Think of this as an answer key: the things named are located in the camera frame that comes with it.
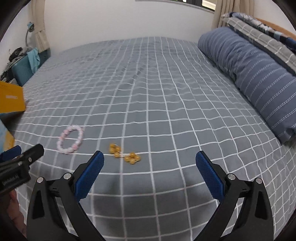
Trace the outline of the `person's hand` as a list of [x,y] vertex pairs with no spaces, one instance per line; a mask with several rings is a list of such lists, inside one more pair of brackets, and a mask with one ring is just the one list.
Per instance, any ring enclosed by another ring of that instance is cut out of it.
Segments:
[[24,223],[24,216],[20,212],[19,202],[17,199],[16,191],[12,190],[9,193],[10,202],[6,209],[6,212],[9,218],[14,223],[14,226],[25,236],[27,237],[27,226]]

